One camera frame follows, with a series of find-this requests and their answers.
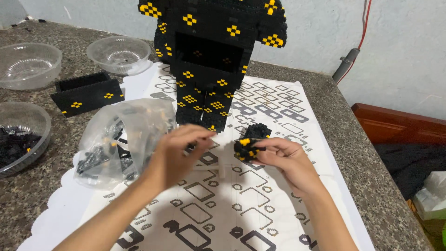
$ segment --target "right hand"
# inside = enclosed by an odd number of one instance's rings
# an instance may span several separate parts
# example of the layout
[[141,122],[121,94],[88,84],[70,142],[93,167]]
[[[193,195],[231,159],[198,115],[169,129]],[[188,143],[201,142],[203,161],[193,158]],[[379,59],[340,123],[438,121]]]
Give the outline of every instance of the right hand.
[[266,147],[252,163],[277,167],[297,197],[306,199],[326,191],[302,146],[283,138],[268,138],[254,144]]

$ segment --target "left hand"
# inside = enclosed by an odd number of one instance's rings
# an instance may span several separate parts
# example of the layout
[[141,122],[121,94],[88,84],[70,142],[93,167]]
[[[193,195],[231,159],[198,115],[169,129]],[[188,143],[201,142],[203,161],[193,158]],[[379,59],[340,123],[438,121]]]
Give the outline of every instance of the left hand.
[[[213,144],[215,132],[198,125],[182,125],[164,135],[155,149],[149,166],[140,177],[143,184],[160,193],[183,179],[201,155]],[[186,156],[188,143],[197,142],[194,150]]]

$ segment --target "black lego figure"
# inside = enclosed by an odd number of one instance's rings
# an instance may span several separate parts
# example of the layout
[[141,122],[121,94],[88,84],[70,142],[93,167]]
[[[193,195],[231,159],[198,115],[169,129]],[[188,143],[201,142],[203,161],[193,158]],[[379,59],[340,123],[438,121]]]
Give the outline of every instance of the black lego figure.
[[177,122],[224,131],[254,42],[286,43],[279,0],[140,0],[141,14],[158,18],[155,50],[177,78]]

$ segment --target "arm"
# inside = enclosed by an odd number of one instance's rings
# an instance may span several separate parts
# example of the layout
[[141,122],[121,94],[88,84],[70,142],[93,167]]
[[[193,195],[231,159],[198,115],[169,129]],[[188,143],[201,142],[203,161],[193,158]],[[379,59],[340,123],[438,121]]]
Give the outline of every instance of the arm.
[[[192,170],[194,162],[212,144],[209,137],[214,134],[197,125],[186,125],[164,135],[141,177],[53,251],[109,251],[152,199]],[[183,149],[194,141],[195,150],[185,156]]]
[[319,179],[302,146],[282,138],[270,138],[255,145],[266,147],[253,163],[275,166],[293,193],[301,197],[310,214],[321,250],[358,251],[329,192]]

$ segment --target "dark fabric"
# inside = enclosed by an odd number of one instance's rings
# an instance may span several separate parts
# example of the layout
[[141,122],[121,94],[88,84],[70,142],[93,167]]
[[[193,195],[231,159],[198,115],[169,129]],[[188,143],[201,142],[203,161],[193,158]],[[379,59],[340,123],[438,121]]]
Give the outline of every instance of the dark fabric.
[[446,145],[375,144],[376,151],[405,200],[423,187],[434,171],[446,171]]

